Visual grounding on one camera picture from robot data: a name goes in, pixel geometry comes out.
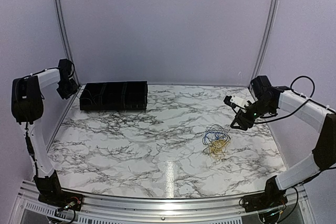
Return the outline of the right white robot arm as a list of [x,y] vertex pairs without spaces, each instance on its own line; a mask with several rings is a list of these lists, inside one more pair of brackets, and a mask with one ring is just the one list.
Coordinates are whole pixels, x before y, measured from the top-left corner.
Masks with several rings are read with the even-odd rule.
[[335,169],[335,110],[295,91],[292,86],[273,86],[267,76],[257,76],[249,90],[254,102],[227,95],[224,103],[235,112],[231,128],[247,131],[257,124],[279,121],[278,110],[287,112],[282,119],[295,116],[319,133],[315,148],[287,171],[267,180],[260,203],[271,207],[288,188]]

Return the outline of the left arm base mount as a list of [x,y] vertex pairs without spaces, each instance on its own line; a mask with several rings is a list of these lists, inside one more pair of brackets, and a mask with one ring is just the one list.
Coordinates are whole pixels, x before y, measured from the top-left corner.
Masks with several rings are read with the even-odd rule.
[[69,203],[74,202],[75,205],[72,206],[71,209],[80,211],[83,203],[83,195],[69,191],[62,191],[60,195],[44,196],[39,194],[38,200],[59,208],[64,208]]

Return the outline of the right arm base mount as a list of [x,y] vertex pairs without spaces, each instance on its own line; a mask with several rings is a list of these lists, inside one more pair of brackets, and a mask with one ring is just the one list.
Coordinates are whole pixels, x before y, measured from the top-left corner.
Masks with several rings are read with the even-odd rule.
[[265,192],[245,195],[239,200],[239,205],[245,212],[261,211],[278,206],[284,206],[288,202],[284,194],[269,196]]

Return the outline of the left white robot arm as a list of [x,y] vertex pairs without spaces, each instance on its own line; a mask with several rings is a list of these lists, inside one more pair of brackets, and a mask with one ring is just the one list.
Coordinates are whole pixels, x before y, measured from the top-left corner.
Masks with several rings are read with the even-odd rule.
[[79,85],[73,76],[75,66],[68,59],[60,59],[57,67],[43,69],[13,80],[11,112],[21,127],[34,170],[34,182],[42,199],[61,206],[67,195],[62,190],[56,170],[48,158],[42,130],[44,95],[42,89],[57,84],[57,93],[69,99]]

